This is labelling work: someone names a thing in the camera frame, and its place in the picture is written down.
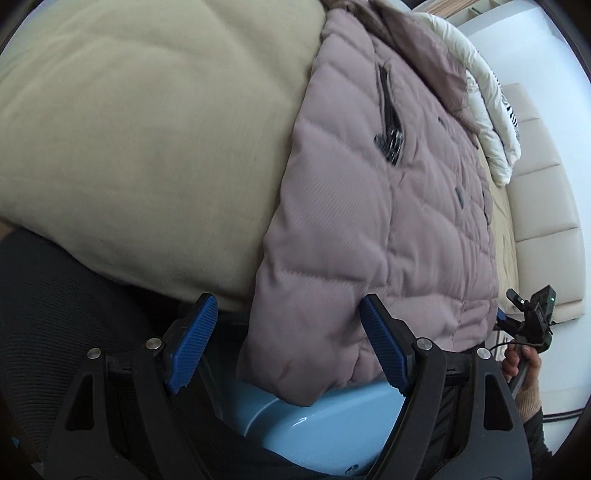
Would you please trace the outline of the person's right hand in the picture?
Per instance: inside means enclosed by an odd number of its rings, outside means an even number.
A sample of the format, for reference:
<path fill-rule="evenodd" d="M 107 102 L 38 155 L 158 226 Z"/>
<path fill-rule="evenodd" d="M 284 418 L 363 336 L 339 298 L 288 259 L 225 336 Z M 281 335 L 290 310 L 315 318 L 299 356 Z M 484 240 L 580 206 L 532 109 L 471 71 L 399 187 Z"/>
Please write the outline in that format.
<path fill-rule="evenodd" d="M 541 358 L 529 345 L 510 343 L 501 362 L 501 371 L 514 399 L 525 390 L 539 386 Z"/>

